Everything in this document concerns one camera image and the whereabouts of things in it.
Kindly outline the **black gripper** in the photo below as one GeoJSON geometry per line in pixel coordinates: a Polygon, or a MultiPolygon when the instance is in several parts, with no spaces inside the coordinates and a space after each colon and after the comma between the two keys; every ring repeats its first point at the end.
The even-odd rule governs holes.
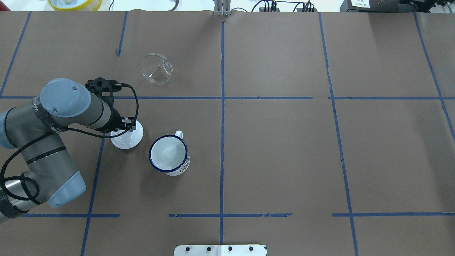
{"type": "Polygon", "coordinates": [[[124,131],[134,131],[136,130],[137,119],[136,118],[126,118],[122,119],[117,125],[117,132],[121,133],[124,131]]]}

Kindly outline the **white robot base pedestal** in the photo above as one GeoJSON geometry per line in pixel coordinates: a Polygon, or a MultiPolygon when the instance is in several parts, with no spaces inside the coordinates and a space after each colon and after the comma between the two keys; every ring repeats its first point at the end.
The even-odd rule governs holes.
{"type": "Polygon", "coordinates": [[[180,245],[174,250],[174,256],[267,256],[266,245],[180,245]]]}

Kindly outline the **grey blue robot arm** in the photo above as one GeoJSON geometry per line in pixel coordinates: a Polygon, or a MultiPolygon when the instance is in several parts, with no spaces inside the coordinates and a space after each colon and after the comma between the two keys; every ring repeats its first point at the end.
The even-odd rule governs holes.
{"type": "Polygon", "coordinates": [[[85,85],[67,78],[49,81],[39,96],[1,113],[1,147],[14,149],[1,167],[1,222],[47,203],[61,207],[81,196],[86,184],[60,134],[109,138],[135,129],[139,110],[124,118],[114,92],[133,87],[97,78],[85,85]]]}

